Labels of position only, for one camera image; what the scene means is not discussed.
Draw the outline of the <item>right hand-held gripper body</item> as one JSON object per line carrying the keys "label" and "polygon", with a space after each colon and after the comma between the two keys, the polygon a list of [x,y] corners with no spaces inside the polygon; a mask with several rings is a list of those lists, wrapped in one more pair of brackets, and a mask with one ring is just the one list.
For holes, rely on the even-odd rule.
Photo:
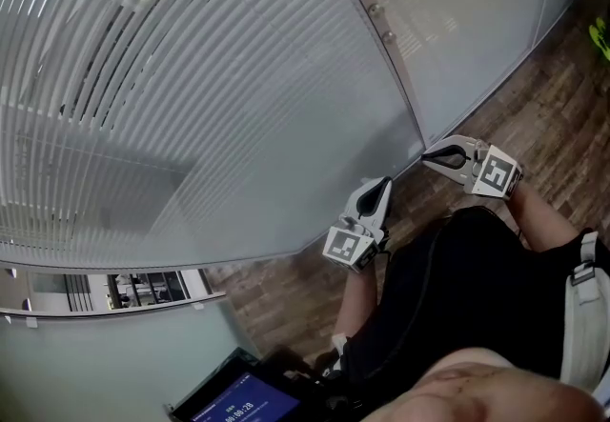
{"label": "right hand-held gripper body", "polygon": [[472,175],[464,190],[480,197],[510,199],[522,177],[521,166],[513,157],[494,145],[477,141]]}

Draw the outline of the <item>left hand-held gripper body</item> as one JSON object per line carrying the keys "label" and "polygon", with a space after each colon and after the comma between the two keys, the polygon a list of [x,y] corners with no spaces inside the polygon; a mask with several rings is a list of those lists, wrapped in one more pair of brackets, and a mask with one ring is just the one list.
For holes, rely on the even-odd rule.
{"label": "left hand-held gripper body", "polygon": [[389,238],[385,228],[368,229],[353,217],[341,215],[329,228],[323,256],[353,272],[363,272],[384,251]]}

